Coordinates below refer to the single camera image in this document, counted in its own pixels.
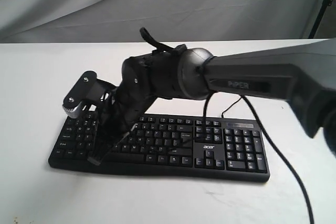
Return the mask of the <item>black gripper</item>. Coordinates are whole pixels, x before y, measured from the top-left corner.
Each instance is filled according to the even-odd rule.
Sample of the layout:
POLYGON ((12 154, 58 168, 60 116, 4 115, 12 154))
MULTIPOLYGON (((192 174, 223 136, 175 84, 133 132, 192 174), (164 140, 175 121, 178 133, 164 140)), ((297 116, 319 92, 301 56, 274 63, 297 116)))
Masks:
POLYGON ((93 114, 92 150, 88 153, 88 161, 93 165, 101 165, 108 157, 109 162, 137 163, 136 154, 115 153, 130 134, 136 121, 154 103, 155 96, 150 95, 139 100, 126 91, 113 90, 107 101, 93 114))

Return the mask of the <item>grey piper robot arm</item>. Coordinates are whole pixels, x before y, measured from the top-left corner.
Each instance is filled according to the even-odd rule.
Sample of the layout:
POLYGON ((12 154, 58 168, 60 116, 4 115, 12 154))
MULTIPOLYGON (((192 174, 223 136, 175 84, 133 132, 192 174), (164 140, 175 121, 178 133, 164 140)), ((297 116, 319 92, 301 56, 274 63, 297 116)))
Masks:
POLYGON ((102 162, 157 98, 208 101, 217 92, 286 101, 305 133, 314 137, 323 129, 335 152, 334 39, 231 56, 153 45, 151 53, 123 62, 122 81, 109 90, 100 115, 103 144, 90 157, 93 164, 102 162))

